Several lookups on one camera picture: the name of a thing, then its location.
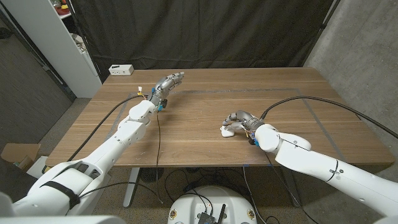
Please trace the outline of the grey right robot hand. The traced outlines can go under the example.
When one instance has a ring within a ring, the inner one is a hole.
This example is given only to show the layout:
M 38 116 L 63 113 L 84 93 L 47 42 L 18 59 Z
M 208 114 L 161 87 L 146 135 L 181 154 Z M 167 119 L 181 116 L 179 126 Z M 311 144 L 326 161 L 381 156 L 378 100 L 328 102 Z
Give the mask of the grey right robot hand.
M 246 111 L 238 110 L 231 113 L 220 127 L 221 135 L 224 138 L 232 137 L 235 131 L 244 130 L 246 134 L 254 133 L 264 122 Z

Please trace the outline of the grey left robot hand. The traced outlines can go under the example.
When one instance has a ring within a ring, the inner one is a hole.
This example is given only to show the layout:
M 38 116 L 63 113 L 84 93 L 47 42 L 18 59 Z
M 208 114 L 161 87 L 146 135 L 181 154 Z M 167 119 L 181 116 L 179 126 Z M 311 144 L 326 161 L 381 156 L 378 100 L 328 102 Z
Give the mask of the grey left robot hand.
M 161 78 L 155 84 L 149 101 L 158 108 L 161 102 L 168 97 L 170 91 L 181 84 L 184 74 L 184 72 L 178 72 Z

